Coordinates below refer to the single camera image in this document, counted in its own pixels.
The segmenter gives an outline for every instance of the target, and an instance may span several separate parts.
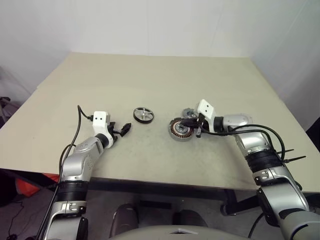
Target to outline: table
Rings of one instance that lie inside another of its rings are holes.
[[[96,163],[93,177],[255,190],[232,136],[203,134],[188,142],[169,136],[170,120],[201,99],[221,116],[246,113],[276,130],[285,146],[295,149],[287,158],[307,155],[288,164],[295,180],[304,192],[320,192],[318,150],[249,58],[71,53],[0,130],[0,168],[58,173],[80,105],[87,115],[109,112],[118,128],[132,123]],[[153,122],[135,121],[137,107],[151,109]],[[91,125],[82,119],[76,144],[94,134]]]

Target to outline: beige table surface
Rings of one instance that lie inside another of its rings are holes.
[[[57,173],[79,104],[87,115],[109,112],[118,128],[132,123],[96,163],[93,177],[256,189],[232,136],[204,134],[188,142],[169,136],[170,120],[201,99],[219,115],[246,113],[275,129],[286,148],[295,149],[288,158],[307,155],[288,164],[292,175],[305,192],[320,192],[319,152],[249,58],[71,53],[0,130],[0,168]],[[152,123],[133,119],[141,106],[154,112]],[[82,118],[76,144],[93,134]]]

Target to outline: floor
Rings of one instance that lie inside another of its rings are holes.
[[[47,204],[51,197],[49,190],[41,190],[30,198],[23,199],[24,209],[14,219],[11,234],[17,234],[18,240],[24,240],[36,234]],[[236,192],[238,200],[254,195],[254,192]],[[138,205],[140,200],[171,203],[172,209],[139,207],[140,227],[151,225],[169,225],[174,211],[190,209],[198,212],[210,228],[223,230],[240,236],[247,236],[253,222],[262,212],[255,208],[236,216],[223,216],[220,213],[221,201],[169,197],[151,194],[134,194],[128,192],[89,191],[87,195],[87,213],[89,220],[89,240],[107,239],[112,218],[118,206],[125,203]],[[11,203],[0,208],[0,239],[8,236],[12,217],[19,211],[18,203]],[[256,240],[282,240],[280,229],[269,226],[263,219],[258,223],[253,235]]]

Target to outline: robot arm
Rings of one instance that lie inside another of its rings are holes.
[[[124,136],[131,127],[127,123],[121,132],[114,131],[114,122],[104,111],[95,111],[93,130],[95,136],[78,144],[68,156],[61,171],[61,180],[52,205],[44,240],[86,240],[88,238],[88,220],[82,217],[87,208],[87,191],[96,161],[104,149],[110,148],[117,137]]]
[[[204,99],[196,110],[197,137],[201,136],[205,121],[210,133],[228,133],[238,126],[253,122],[251,117],[244,114],[216,116],[214,107]],[[246,127],[246,130],[254,129],[257,128]],[[260,186],[257,196],[266,221],[272,226],[279,226],[286,240],[320,239],[320,216],[309,211],[305,196],[264,134],[250,132],[234,136],[255,183]]]

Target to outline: white wall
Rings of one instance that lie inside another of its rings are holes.
[[[250,56],[307,129],[319,42],[318,0],[2,0],[0,96],[25,101],[69,51]]]

